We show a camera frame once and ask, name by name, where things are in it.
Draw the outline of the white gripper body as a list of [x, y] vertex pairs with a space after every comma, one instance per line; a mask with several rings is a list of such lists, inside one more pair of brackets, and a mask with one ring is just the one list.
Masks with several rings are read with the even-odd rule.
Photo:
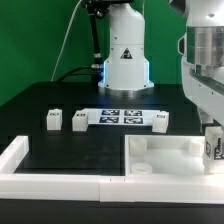
[[224, 124], [224, 38], [187, 33], [178, 42], [185, 96], [210, 120]]

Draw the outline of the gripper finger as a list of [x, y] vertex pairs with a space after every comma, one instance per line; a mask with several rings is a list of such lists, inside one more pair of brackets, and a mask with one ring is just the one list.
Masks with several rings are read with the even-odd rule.
[[197, 108], [197, 113], [200, 121], [201, 134], [205, 134], [207, 128], [219, 127], [219, 124], [201, 108]]

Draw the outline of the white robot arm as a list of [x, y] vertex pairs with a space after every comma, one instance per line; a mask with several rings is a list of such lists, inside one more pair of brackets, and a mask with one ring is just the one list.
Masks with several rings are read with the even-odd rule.
[[[167, 0], [186, 19], [178, 41], [185, 96], [199, 109], [202, 122], [224, 130], [224, 0]], [[101, 91], [135, 96], [154, 86], [144, 56], [145, 20], [126, 2], [109, 7], [110, 53], [104, 61]]]

